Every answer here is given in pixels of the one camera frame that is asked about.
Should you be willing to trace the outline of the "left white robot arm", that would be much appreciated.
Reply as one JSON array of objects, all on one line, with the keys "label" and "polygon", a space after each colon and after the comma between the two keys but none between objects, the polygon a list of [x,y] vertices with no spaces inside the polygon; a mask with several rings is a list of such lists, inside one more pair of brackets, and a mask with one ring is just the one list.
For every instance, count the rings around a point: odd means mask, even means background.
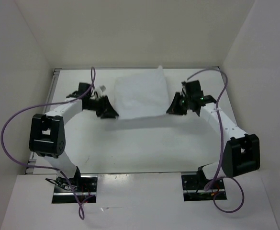
[{"label": "left white robot arm", "polygon": [[75,192],[84,184],[79,168],[65,152],[65,125],[84,110],[94,111],[101,119],[118,118],[118,113],[104,94],[105,90],[104,85],[95,88],[81,82],[63,104],[45,114],[35,114],[32,118],[29,149],[58,169],[55,185],[64,190]]}]

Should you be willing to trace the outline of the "white skirt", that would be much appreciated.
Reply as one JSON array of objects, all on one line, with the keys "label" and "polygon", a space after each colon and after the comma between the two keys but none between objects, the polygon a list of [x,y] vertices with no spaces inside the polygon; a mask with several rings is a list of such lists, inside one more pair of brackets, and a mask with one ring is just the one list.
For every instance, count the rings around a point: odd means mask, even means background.
[{"label": "white skirt", "polygon": [[120,120],[163,116],[169,108],[163,67],[118,77],[114,85],[114,109]]}]

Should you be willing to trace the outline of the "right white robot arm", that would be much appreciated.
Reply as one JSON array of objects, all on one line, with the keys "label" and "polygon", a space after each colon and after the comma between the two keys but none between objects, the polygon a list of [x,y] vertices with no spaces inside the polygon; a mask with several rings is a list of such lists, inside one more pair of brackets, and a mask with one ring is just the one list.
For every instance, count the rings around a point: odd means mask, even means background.
[{"label": "right white robot arm", "polygon": [[169,115],[186,115],[188,111],[206,121],[220,135],[221,150],[217,162],[197,170],[197,185],[210,189],[218,179],[234,178],[260,168],[260,142],[255,134],[239,128],[219,106],[219,99],[204,95],[199,81],[182,82],[167,110]]}]

